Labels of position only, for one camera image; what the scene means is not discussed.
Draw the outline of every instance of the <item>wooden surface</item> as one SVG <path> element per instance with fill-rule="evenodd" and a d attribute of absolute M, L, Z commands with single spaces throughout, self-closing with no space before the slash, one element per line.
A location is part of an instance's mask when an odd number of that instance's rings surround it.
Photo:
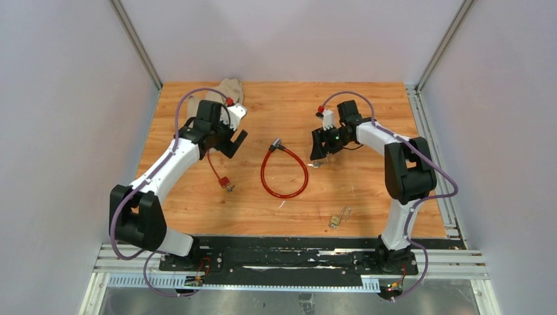
<path fill-rule="evenodd" d="M 212 82 L 165 83 L 147 138 L 138 175 L 143 174 L 164 152 L 173 137 L 174 114 L 179 99 L 197 87 Z M 376 117 L 396 133 L 416 136 L 416 127 L 405 87 L 401 83 L 302 83 L 245 82 L 244 105 L 248 115 L 240 124 L 248 137 L 234 158 L 220 152 L 212 161 L 221 177 L 236 185 L 233 193 L 222 189 L 207 159 L 191 167 L 174 186 L 163 204 L 169 226 L 189 234 L 251 234 L 296 236 L 377 236 L 385 227 L 390 197 L 384 184 L 384 160 L 364 147 L 329 156 L 328 163 L 309 169 L 309 184 L 294 199 L 282 200 L 262 187 L 259 170 L 272 141 L 282 143 L 309 163 L 311 131 L 321 126 L 317 107 L 332 93 L 357 91 L 370 98 Z M 336 105 L 355 96 L 337 96 Z M 360 112 L 371 111 L 357 100 Z M 181 126 L 186 120 L 182 108 Z M 301 167 L 281 151 L 273 153 L 265 169 L 269 186 L 279 193 L 296 191 L 303 181 Z M 328 227 L 331 215 L 349 206 L 352 214 L 337 230 Z M 441 215 L 434 201 L 419 212 L 414 237 L 445 237 Z"/>

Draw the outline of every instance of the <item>white wall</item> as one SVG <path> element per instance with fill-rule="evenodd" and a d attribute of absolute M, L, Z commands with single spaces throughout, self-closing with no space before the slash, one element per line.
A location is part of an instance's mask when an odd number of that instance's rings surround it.
<path fill-rule="evenodd" d="M 503 314 L 555 314 L 557 3 L 476 1 L 424 96 Z"/>
<path fill-rule="evenodd" d="M 123 0 L 163 81 L 417 83 L 462 0 Z"/>
<path fill-rule="evenodd" d="M 157 92 L 108 1 L 0 5 L 0 309 L 76 314 Z"/>

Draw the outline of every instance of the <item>perforated metal strip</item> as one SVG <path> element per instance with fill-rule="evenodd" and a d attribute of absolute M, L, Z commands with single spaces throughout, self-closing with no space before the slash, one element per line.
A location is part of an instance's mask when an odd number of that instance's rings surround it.
<path fill-rule="evenodd" d="M 151 274 L 149 282 L 157 289 L 203 289 L 235 291 L 295 291 L 295 292 L 348 292 L 379 293 L 379 280 L 362 278 L 359 287 L 329 287 L 300 285 L 224 285 L 205 284 L 202 287 L 185 285 L 186 276 L 174 274 Z M 111 274 L 108 287 L 146 287 L 142 274 Z"/>

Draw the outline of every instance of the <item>gray floor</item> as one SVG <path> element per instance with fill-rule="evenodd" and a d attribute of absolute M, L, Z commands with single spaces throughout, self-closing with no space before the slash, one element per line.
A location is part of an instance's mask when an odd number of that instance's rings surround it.
<path fill-rule="evenodd" d="M 413 280 L 405 281 L 410 287 Z M 408 297 L 391 304 L 368 293 L 200 291 L 190 298 L 159 297 L 148 289 L 109 288 L 101 314 L 151 315 L 340 315 L 479 314 L 468 280 L 429 280 Z"/>

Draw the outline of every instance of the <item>cable lock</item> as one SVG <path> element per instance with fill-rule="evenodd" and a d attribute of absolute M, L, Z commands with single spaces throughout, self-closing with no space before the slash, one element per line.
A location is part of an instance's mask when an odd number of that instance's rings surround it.
<path fill-rule="evenodd" d="M 292 156 L 301 165 L 301 168 L 303 169 L 303 184 L 300 189 L 298 189 L 296 192 L 293 192 L 291 194 L 287 194 L 287 195 L 278 194 L 272 191 L 272 189 L 270 189 L 270 187 L 265 182 L 265 166 L 267 165 L 267 160 L 269 159 L 269 156 L 271 156 L 271 153 L 273 153 L 276 149 L 282 150 L 287 154 L 289 154 L 290 156 Z M 273 141 L 272 145 L 269 147 L 269 151 L 267 152 L 267 155 L 265 155 L 265 158 L 263 159 L 263 163 L 261 164 L 261 183 L 263 184 L 264 189 L 274 197 L 280 199 L 294 198 L 297 195 L 301 194 L 303 190 L 305 190 L 308 180 L 309 180 L 309 174 L 307 172 L 307 167 L 305 166 L 303 161 L 292 151 L 290 151 L 289 149 L 281 145 L 280 138 L 275 139 L 275 141 Z"/>

